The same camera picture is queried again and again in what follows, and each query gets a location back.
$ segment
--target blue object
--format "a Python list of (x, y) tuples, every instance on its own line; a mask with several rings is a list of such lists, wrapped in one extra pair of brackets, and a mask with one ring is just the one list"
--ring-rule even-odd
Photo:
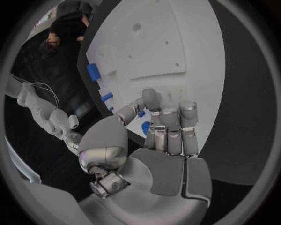
[(148, 121), (145, 121), (145, 122), (141, 125), (142, 131), (143, 131), (143, 133), (144, 133), (146, 136), (148, 135), (149, 127), (150, 127), (150, 122), (148, 122)]
[(87, 65), (87, 70), (92, 81), (96, 81), (97, 79), (101, 78), (101, 75), (95, 63)]
[(142, 111), (139, 112), (138, 117), (141, 118), (141, 117), (143, 117), (144, 115), (145, 115), (145, 111), (142, 110)]
[(108, 99), (110, 99), (110, 98), (112, 98), (112, 97), (113, 97), (113, 94), (110, 92), (110, 93), (108, 93), (107, 95), (102, 96), (102, 97), (101, 97), (101, 100), (102, 100), (103, 102), (105, 102), (106, 100), (108, 100)]

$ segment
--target man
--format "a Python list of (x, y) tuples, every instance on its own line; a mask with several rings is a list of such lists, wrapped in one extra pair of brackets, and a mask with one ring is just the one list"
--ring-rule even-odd
[[(81, 4), (78, 1), (67, 1), (58, 6), (58, 18), (52, 23), (48, 38), (39, 47), (43, 59), (54, 56), (60, 45), (84, 40), (84, 33), (89, 26), (89, 19), (85, 15), (85, 11), (88, 10), (89, 12), (91, 6), (86, 5), (88, 8), (85, 10), (85, 4), (83, 4), (83, 7), (81, 7)], [(64, 15), (61, 15), (63, 9), (67, 8), (66, 6), (72, 12), (64, 12)]]

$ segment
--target hair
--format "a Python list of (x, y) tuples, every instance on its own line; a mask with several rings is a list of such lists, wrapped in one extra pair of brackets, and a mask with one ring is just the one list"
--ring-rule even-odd
[(39, 53), (42, 59), (52, 58), (57, 54), (57, 48), (53, 47), (49, 42), (44, 40), (39, 46)]

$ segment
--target dark background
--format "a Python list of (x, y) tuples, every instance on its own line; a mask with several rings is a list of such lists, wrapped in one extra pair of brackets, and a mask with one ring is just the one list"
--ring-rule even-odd
[[(278, 33), (281, 24), (281, 1), (279, 0), (247, 0), (256, 8), (260, 14), (265, 18), (268, 26), (276, 35), (277, 40), (281, 40)], [(0, 15), (2, 21), (0, 43), (3, 46), (7, 35), (12, 31), (14, 25), (18, 22), (21, 15), (23, 15), (31, 4), (36, 4), (39, 1), (25, 0), (24, 4), (14, 1), (2, 2), (2, 12)], [(259, 224), (262, 221), (274, 221), (277, 223), (281, 221), (279, 216), (278, 205), (280, 204), (281, 177), (267, 198), (265, 203), (261, 206), (259, 211), (247, 222), (247, 225)], [(25, 212), (13, 200), (12, 195), (6, 187), (3, 179), (0, 180), (1, 205), (0, 223), (1, 224), (33, 224), (33, 222), (26, 216)]]

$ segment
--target black shirt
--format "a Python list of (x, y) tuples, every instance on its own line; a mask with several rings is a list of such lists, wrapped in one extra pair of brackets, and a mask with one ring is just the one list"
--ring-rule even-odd
[(55, 33), (60, 37), (62, 44), (76, 41), (79, 36), (84, 36), (87, 29), (86, 25), (81, 20), (81, 11), (69, 13), (56, 19), (52, 23), (49, 32)]

